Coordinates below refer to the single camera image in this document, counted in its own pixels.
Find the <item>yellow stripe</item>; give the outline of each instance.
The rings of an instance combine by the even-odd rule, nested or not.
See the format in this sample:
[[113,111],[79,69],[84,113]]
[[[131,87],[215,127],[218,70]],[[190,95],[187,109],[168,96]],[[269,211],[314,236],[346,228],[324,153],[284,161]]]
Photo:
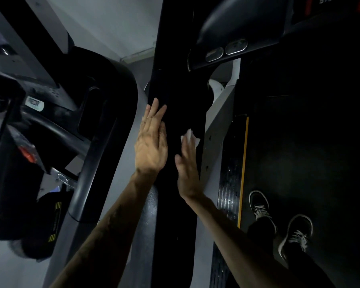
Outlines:
[[244,172],[245,172],[245,157],[247,155],[247,141],[248,141],[248,124],[250,118],[247,117],[245,124],[245,138],[244,138],[244,154],[243,154],[243,169],[241,170],[241,186],[240,186],[240,201],[239,201],[239,217],[237,220],[237,226],[241,226],[241,209],[243,208],[243,189],[244,189]]

